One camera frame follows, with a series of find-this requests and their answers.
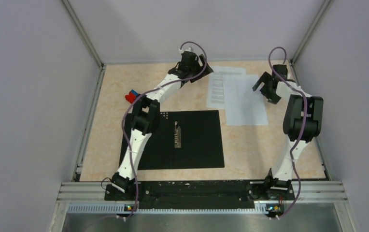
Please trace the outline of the printed text paper sheet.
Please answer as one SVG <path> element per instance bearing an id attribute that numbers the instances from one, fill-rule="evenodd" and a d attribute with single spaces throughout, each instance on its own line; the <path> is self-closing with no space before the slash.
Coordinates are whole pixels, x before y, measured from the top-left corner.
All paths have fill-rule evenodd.
<path id="1" fill-rule="evenodd" d="M 245 68 L 229 66 L 212 66 L 213 72 L 209 75 L 206 107 L 224 109 L 224 76 L 246 74 Z"/>

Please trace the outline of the white paper sheet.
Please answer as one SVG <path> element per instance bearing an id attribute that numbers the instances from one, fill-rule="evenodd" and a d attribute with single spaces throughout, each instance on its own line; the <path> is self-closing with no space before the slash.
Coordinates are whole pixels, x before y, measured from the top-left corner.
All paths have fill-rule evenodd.
<path id="1" fill-rule="evenodd" d="M 269 124 L 264 98 L 253 91 L 256 74 L 224 76 L 226 123 L 229 126 L 265 126 Z"/>

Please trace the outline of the teal folder black inside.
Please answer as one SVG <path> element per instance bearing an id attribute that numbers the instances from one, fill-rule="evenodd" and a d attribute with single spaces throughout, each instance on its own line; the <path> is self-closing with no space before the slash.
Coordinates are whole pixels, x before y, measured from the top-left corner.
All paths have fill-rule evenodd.
<path id="1" fill-rule="evenodd" d="M 174 147 L 174 122 L 181 148 Z M 161 112 L 160 123 L 143 151 L 139 170 L 207 169 L 225 166 L 219 111 Z"/>

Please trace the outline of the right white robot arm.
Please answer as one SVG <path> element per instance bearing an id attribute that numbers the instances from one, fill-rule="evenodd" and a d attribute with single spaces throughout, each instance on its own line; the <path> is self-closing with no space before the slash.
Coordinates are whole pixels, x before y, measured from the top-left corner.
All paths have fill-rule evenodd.
<path id="1" fill-rule="evenodd" d="M 265 72 L 253 86 L 272 104 L 281 99 L 287 101 L 283 119 L 286 146 L 276 164 L 265 178 L 263 193 L 276 199 L 282 192 L 289 191 L 295 162 L 304 148 L 317 137 L 322 128 L 324 99 L 305 93 L 294 80 L 288 79 L 287 66 L 272 66 L 272 73 Z"/>

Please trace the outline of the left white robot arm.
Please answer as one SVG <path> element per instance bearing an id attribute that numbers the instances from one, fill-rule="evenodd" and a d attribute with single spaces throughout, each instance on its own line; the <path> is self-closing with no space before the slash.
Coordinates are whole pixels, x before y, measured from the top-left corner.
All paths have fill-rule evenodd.
<path id="1" fill-rule="evenodd" d="M 138 191 L 138 166 L 147 142 L 159 126 L 161 104 L 187 82 L 193 83 L 213 72 L 205 54 L 197 55 L 190 50 L 181 50 L 180 53 L 181 60 L 163 80 L 137 96 L 123 116 L 126 119 L 131 114 L 130 134 L 123 131 L 127 143 L 125 155 L 111 178 L 111 186 L 123 200 L 132 198 Z"/>

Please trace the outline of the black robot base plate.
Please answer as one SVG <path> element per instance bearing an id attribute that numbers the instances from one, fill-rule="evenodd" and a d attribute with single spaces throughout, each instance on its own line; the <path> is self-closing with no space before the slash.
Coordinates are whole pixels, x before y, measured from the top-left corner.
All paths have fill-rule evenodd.
<path id="1" fill-rule="evenodd" d="M 130 186 L 127 193 L 106 186 L 106 201 L 138 201 L 139 209 L 252 209 L 259 200 L 281 203 L 293 200 L 292 186 L 271 189 L 269 184 L 253 180 L 143 181 L 139 195 Z"/>

